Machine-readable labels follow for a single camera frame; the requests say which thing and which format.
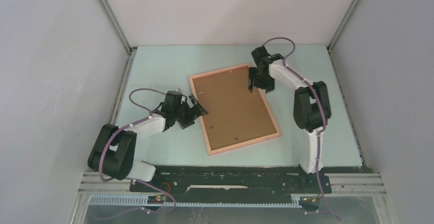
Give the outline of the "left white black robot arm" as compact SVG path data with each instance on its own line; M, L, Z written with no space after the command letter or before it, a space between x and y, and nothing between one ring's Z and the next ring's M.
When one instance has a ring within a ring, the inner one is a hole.
M155 174L154 165L135 159L136 143L163 133L176 123L186 129L208 114L194 95L168 91L164 101L144 118L121 127L110 123L103 125L88 158L88 167L98 172L103 182L142 181L148 191L157 191L162 178Z

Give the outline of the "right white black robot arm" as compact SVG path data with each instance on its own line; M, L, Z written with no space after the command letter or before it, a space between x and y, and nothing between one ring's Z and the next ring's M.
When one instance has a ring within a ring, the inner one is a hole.
M298 177L298 187L311 192L318 186L313 174L322 168L322 140L331 117L331 106L327 85L323 81L313 82L302 76L281 54L269 54L265 46L251 52L255 67L248 71L248 90L254 88L269 93L275 89L275 82L283 84L294 93L293 118L298 128L307 133L300 166L306 172Z

